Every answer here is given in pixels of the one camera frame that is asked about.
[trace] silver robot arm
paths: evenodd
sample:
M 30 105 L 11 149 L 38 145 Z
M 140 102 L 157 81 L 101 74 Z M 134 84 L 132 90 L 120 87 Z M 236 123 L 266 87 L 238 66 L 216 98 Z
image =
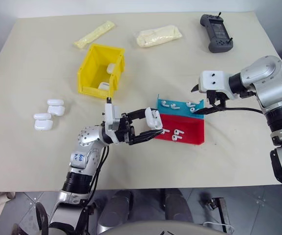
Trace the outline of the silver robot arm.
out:
M 131 124 L 137 118 L 145 118 L 151 130 L 136 136 Z M 77 235 L 86 232 L 85 226 L 90 213 L 88 205 L 110 144 L 126 142 L 133 145 L 149 141 L 163 131 L 157 110 L 147 108 L 120 114 L 110 98 L 105 104 L 104 120 L 101 125 L 84 128 L 78 135 L 66 181 L 50 217 L 49 235 Z
M 282 183 L 282 61 L 265 56 L 235 75 L 223 71 L 204 71 L 192 92 L 206 93 L 212 108 L 197 110 L 196 114 L 211 114 L 225 110 L 249 110 L 265 115 L 271 139 L 279 146 L 270 153 L 275 177 Z M 255 95 L 261 111 L 251 108 L 227 108 L 228 99 Z

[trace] beige tabletop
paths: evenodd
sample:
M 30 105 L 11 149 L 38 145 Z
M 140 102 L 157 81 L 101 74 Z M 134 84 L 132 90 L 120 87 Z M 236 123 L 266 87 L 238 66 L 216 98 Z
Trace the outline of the beige tabletop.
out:
M 223 13 L 234 47 L 208 50 L 199 24 L 203 13 L 150 13 L 58 16 L 19 19 L 0 53 L 0 191 L 59 190 L 70 153 L 84 126 L 100 124 L 104 100 L 78 94 L 77 70 L 88 47 L 73 45 L 106 20 L 116 27 L 95 43 L 125 48 L 126 67 L 113 103 L 122 112 L 155 107 L 163 99 L 199 101 L 191 93 L 203 70 L 237 73 L 265 55 L 276 55 L 254 13 Z M 183 38 L 139 48 L 140 30 L 176 25 Z M 34 113 L 46 112 L 46 100 L 62 98 L 66 114 L 50 131 L 34 129 Z M 259 108 L 254 97 L 228 101 L 230 107 Z M 144 123 L 136 127 L 144 131 Z M 152 140 L 110 146 L 99 189 L 229 187 L 277 184 L 270 150 L 274 146 L 263 115 L 246 111 L 205 117 L 200 146 Z

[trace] black cable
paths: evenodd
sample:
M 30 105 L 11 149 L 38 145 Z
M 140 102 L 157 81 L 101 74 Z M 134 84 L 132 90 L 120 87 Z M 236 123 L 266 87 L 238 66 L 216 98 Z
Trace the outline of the black cable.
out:
M 217 106 L 215 104 L 212 105 L 215 109 L 218 109 L 220 111 L 225 111 L 225 110 L 245 110 L 245 111 L 253 111 L 253 112 L 257 112 L 260 114 L 263 114 L 261 110 L 258 109 L 252 109 L 252 108 L 225 108 L 225 107 L 220 107 Z
M 90 198 L 88 199 L 87 203 L 84 205 L 84 207 L 86 207 L 86 206 L 90 203 L 90 201 L 92 200 L 92 198 L 93 198 L 93 196 L 94 196 L 94 194 L 95 194 L 96 187 L 97 187 L 98 177 L 99 177 L 99 175 L 100 175 L 101 168 L 102 168 L 104 162 L 106 161 L 106 158 L 108 157 L 108 154 L 109 154 L 109 146 L 107 146 L 107 147 L 105 147 L 105 148 L 103 149 L 103 153 L 102 153 L 102 156 L 101 156 L 100 163 L 98 164 L 98 167 L 96 168 L 96 172 L 95 172 L 94 177 L 93 177 L 93 179 L 92 179 L 91 186 L 90 186 L 89 190 L 90 190 L 90 191 L 92 190 L 93 184 L 94 184 L 94 188 L 93 188 L 93 191 L 91 191 L 91 192 L 92 192 L 92 193 L 91 193 L 91 196 L 90 196 Z M 89 215 L 87 214 L 87 222 L 86 222 L 86 226 L 85 226 L 85 230 L 84 230 L 84 232 L 85 232 L 86 235 L 90 235 L 90 233 L 88 232 L 88 218 L 89 218 Z
M 104 150 L 103 150 L 103 154 L 102 154 L 102 156 L 101 156 L 100 163 L 98 164 L 98 167 L 96 168 L 96 172 L 95 172 L 95 174 L 94 174 L 94 177 L 93 177 L 93 180 L 92 180 L 92 183 L 91 183 L 91 186 L 90 186 L 90 191 L 91 191 L 91 189 L 92 189 L 93 184 L 94 184 L 94 188 L 93 188 L 93 191 L 92 191 L 92 193 L 91 193 L 91 196 L 90 196 L 90 198 L 88 199 L 88 201 L 87 201 L 87 203 L 85 204 L 85 206 L 87 206 L 87 205 L 90 203 L 90 201 L 92 200 L 92 198 L 93 198 L 93 196 L 94 196 L 94 194 L 95 194 L 96 187 L 97 187 L 98 177 L 99 177 L 99 175 L 100 175 L 101 168 L 102 168 L 104 162 L 106 161 L 106 159 L 107 159 L 107 157 L 108 157 L 108 154 L 109 154 L 109 146 L 105 147 Z

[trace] gray floor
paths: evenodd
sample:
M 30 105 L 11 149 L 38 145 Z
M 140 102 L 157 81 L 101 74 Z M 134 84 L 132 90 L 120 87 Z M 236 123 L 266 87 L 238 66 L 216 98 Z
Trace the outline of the gray floor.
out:
M 219 222 L 217 210 L 207 213 L 199 204 L 202 192 L 212 197 L 224 197 L 227 203 L 234 235 L 282 235 L 282 186 L 258 186 L 238 188 L 182 188 L 188 201 L 194 223 Z M 95 198 L 110 198 L 116 190 L 97 191 Z M 134 205 L 130 221 L 161 220 L 164 212 L 159 207 L 159 191 L 156 189 L 132 190 Z M 35 202 L 40 201 L 48 214 L 53 209 L 56 192 L 18 192 L 9 201 L 0 216 L 0 235 L 9 235 L 12 225 L 19 223 L 30 235 L 38 231 Z M 97 214 L 90 217 L 90 233 L 96 233 Z

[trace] yellow plastic box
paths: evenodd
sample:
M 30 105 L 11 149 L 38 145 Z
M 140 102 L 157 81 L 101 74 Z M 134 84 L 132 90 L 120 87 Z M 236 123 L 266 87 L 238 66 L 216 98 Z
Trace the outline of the yellow plastic box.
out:
M 78 70 L 79 93 L 99 98 L 112 97 L 125 68 L 124 53 L 123 48 L 92 44 Z M 112 74 L 107 73 L 110 63 L 115 64 Z M 109 83 L 108 91 L 98 89 L 101 82 Z

